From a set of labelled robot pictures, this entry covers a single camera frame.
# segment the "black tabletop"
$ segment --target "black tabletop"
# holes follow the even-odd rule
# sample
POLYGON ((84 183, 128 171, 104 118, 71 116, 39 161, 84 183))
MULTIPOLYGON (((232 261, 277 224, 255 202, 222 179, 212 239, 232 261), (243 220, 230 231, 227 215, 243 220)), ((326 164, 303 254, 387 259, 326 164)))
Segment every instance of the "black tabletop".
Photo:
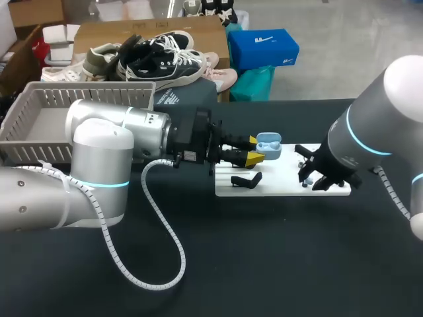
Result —
MULTIPOLYGON (((275 131, 319 143, 351 100, 221 104, 233 133, 275 131)), ((384 165, 408 206, 410 172, 384 165)), ((220 198, 207 166, 157 166, 147 184, 187 257, 169 291, 138 289, 117 270, 102 234, 62 229, 0 234, 2 316, 423 315, 423 243, 378 177, 348 197, 220 198)), ((134 168, 124 220, 111 229, 127 268, 148 283, 179 270, 176 247, 134 168)))

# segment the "cable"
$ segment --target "cable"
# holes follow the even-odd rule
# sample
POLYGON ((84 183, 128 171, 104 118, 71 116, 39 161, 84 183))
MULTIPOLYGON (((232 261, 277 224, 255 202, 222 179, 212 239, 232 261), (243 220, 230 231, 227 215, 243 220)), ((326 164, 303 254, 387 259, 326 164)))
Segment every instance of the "cable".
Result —
POLYGON ((379 175, 379 177, 382 179, 383 185, 385 186, 386 190, 388 191, 389 195, 391 196, 392 200, 394 201, 395 205, 398 207, 399 211, 406 217, 408 220, 410 220, 410 212, 407 210, 407 208, 403 205, 401 200, 399 199, 397 193, 395 193, 395 190, 393 189, 390 181, 388 180, 388 177, 385 174, 385 171, 383 170, 382 166, 377 166, 373 169, 375 173, 379 175))
MULTIPOLYGON (((184 252, 184 249, 182 247, 182 244, 180 243, 178 237, 176 236, 176 234, 172 230, 171 226, 166 221, 163 214, 160 212, 160 209, 157 207, 156 203, 154 202, 154 200, 151 197, 149 190, 147 188, 147 184, 146 184, 147 173, 148 173, 148 171, 151 167, 153 167, 155 165, 159 165, 159 164, 167 165, 167 166, 173 166, 173 162, 170 161, 170 160, 154 160, 153 162, 150 162, 149 164, 147 164, 147 166, 144 168, 144 170, 142 172, 141 184, 142 184, 144 193, 147 196, 148 201, 150 202, 151 206, 154 208, 155 212, 159 216, 163 225, 168 230, 169 234, 172 236, 176 246, 178 247, 179 254, 180 254, 180 271, 179 271, 178 275, 172 281, 170 281, 166 284, 163 284, 163 285, 152 285, 152 284, 144 283, 143 281, 140 281, 139 279, 134 277, 128 271, 128 269, 126 269, 125 265, 122 263, 121 259, 119 258, 118 253, 116 252, 116 250, 113 246, 112 237, 109 234, 108 227, 107 227, 107 224, 106 224, 106 220, 104 219, 104 215, 103 215, 103 212, 101 210, 101 206, 98 204, 98 202, 95 199, 93 193, 91 192, 91 190, 88 187, 81 184, 78 180, 76 180, 76 179, 74 179, 70 176, 66 176, 67 180, 69 181, 69 184, 71 184, 73 187, 76 187, 79 190, 81 190, 83 192, 83 194, 88 197, 91 204, 93 205, 94 210, 96 211, 97 217, 100 221, 104 241, 106 241, 107 248, 108 248, 110 255, 112 256, 116 266, 119 268, 119 270, 122 272, 122 274, 126 277, 126 279, 128 279, 130 282, 137 285, 138 287, 141 287, 143 289, 148 289, 150 291, 164 291, 165 289, 170 289, 171 287, 175 286, 182 279, 182 276, 184 275, 185 268, 186 268, 185 252, 184 252)), ((61 180, 61 178, 60 178, 61 172, 57 171, 57 170, 52 170, 52 169, 49 169, 49 168, 44 168, 44 167, 39 167, 39 166, 20 166, 18 168, 22 168, 22 169, 29 170, 29 171, 32 171, 32 172, 39 172, 41 174, 45 174, 45 175, 57 178, 58 180, 61 180)))

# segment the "sneaker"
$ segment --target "sneaker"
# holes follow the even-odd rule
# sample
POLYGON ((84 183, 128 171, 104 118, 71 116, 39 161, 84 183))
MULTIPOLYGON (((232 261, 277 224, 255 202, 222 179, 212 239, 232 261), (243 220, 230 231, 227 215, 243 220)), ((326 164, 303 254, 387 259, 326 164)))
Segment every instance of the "sneaker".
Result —
POLYGON ((211 69, 207 67, 203 77, 216 84, 217 93, 231 88, 238 79, 238 74, 233 69, 211 69))
POLYGON ((204 53, 204 57, 207 61, 207 67, 211 69, 215 69, 217 64, 219 63, 219 56, 216 53, 204 53))
POLYGON ((217 1, 218 0, 202 0, 202 12, 204 15, 217 14, 217 1))
POLYGON ((194 47, 194 39, 185 31, 172 31, 160 34, 148 41, 144 41, 122 52, 116 68, 116 73, 121 80, 126 80, 126 67, 130 63, 141 61, 151 56, 154 52, 163 49, 191 50, 194 47))
POLYGON ((80 81, 83 61, 67 67, 44 67, 41 71, 41 81, 80 81))
POLYGON ((222 21, 222 25, 225 27, 229 25, 229 23, 238 23, 238 17, 233 9, 233 0, 218 0, 219 3, 218 11, 219 11, 219 18, 222 21))
POLYGON ((109 64, 116 61, 120 44, 107 43, 87 52, 83 67, 82 81, 105 81, 109 64))
POLYGON ((184 17, 199 17, 203 15, 201 0, 185 0, 183 7, 184 17))
POLYGON ((204 55, 193 50, 161 50, 131 63, 126 68, 128 81, 155 81, 156 90, 193 83, 206 70, 204 55))

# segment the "black sneaker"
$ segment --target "black sneaker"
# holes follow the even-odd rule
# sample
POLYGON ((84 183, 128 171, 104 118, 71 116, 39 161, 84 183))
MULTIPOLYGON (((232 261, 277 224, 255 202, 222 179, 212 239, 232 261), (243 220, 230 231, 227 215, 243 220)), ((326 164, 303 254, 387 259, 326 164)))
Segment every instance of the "black sneaker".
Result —
POLYGON ((220 21, 226 27, 229 23, 238 23, 238 17, 233 9, 233 0, 217 0, 217 11, 220 21))
POLYGON ((185 0, 182 6, 184 8, 184 17, 199 17, 203 15, 201 0, 185 0))
POLYGON ((138 41, 134 46, 122 52, 118 65, 116 66, 116 74, 121 80, 125 81, 126 67, 128 64, 140 61, 149 57, 154 52, 165 48, 172 50, 191 50, 193 47, 194 39, 185 31, 167 32, 148 41, 138 41))
POLYGON ((207 61, 192 50, 162 50, 126 67, 128 81, 155 81, 156 90, 193 83, 204 74, 207 61))
POLYGON ((203 15, 216 15, 217 14, 217 1, 218 0, 201 0, 203 15))

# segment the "floor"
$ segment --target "floor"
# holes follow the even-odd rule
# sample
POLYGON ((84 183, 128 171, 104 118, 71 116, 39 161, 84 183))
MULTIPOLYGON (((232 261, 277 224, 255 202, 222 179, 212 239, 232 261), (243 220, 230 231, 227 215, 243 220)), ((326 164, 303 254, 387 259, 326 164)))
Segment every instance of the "floor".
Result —
MULTIPOLYGON (((177 16, 183 2, 150 1, 155 17, 169 2, 177 16)), ((89 3, 65 6, 84 22, 89 3)), ((423 55, 423 3, 412 0, 235 0, 235 9, 249 12, 251 30, 285 28, 300 46, 294 66, 276 69, 272 100, 354 98, 396 58, 423 55)))

